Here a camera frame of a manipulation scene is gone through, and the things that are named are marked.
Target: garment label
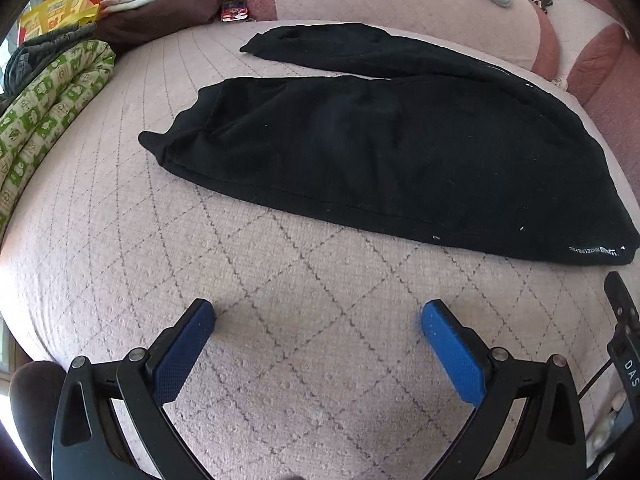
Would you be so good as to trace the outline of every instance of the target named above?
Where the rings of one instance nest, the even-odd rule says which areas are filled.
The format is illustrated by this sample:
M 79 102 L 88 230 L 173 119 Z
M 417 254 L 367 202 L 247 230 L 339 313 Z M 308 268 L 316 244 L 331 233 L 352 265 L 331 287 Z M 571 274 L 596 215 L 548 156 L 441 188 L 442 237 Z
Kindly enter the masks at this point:
M 594 247 L 591 249 L 576 249 L 575 247 L 569 246 L 569 250 L 578 254 L 593 254 L 593 253 L 602 253 L 609 254 L 610 256 L 618 256 L 618 251 L 616 249 L 606 249 L 604 247 Z

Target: bolt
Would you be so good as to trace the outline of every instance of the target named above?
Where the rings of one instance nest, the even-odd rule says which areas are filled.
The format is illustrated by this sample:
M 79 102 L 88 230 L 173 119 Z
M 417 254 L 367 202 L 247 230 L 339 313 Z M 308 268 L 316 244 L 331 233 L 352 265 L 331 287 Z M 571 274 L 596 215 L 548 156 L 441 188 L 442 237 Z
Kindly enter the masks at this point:
M 554 354 L 552 361 L 556 366 L 563 367 L 566 366 L 566 358 L 560 354 Z
M 496 361 L 506 361 L 509 358 L 509 352 L 499 346 L 491 350 L 491 355 Z
M 137 363 L 138 361 L 142 361 L 145 355 L 146 350 L 144 348 L 134 348 L 131 352 L 129 352 L 129 361 Z
M 84 357 L 83 355 L 80 355 L 76 357 L 73 361 L 71 361 L 71 367 L 82 368 L 85 362 L 86 362 L 86 357 Z

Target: bed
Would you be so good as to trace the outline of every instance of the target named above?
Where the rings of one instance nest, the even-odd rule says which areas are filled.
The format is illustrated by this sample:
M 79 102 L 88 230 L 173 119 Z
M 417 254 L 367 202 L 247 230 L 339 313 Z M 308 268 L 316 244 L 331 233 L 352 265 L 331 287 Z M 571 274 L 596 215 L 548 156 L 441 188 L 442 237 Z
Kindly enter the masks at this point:
M 235 76 L 333 75 L 238 52 L 286 23 L 192 28 L 121 59 L 15 209 L 0 251 L 0 310 L 33 358 L 68 367 L 78 354 L 100 362 L 148 346 L 206 298 L 216 330 L 166 410 L 215 478 L 422 478 L 470 409 L 420 334 L 421 306 L 442 298 L 516 357 L 566 356 L 580 388 L 607 359 L 610 269 L 359 232 L 233 200 L 160 168 L 137 136 L 165 131 L 198 88 Z M 603 146 L 639 225 L 619 165 L 574 97 L 487 54 L 388 30 L 488 60 L 562 99 Z M 639 266 L 619 269 L 636 301 Z M 587 426 L 609 385 L 607 375 L 585 396 Z M 495 451 L 507 441 L 505 433 Z M 492 466 L 496 456 L 485 470 Z

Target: blue gripper pad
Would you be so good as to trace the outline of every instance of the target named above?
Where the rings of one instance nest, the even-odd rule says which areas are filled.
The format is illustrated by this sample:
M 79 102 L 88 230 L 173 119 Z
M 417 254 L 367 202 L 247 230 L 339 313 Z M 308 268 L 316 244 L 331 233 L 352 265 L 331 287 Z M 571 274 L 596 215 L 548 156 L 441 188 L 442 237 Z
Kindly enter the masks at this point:
M 216 324 L 216 313 L 209 301 L 200 300 L 200 306 L 164 354 L 154 373 L 154 397 L 159 406 L 174 402 L 184 381 Z
M 467 329 L 441 300 L 430 301 L 424 306 L 421 325 L 460 398 L 478 408 L 486 395 L 485 376 L 463 341 L 462 330 Z

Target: black sweatshirt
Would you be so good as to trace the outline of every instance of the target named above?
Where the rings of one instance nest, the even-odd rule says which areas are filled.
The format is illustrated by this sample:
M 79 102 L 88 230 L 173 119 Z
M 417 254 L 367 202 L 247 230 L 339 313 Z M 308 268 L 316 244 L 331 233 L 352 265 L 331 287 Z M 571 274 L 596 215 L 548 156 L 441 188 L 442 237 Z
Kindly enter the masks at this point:
M 628 264 L 640 245 L 580 118 L 497 66 L 359 24 L 242 52 L 356 76 L 227 79 L 140 143 L 207 189 L 363 230 L 527 260 Z

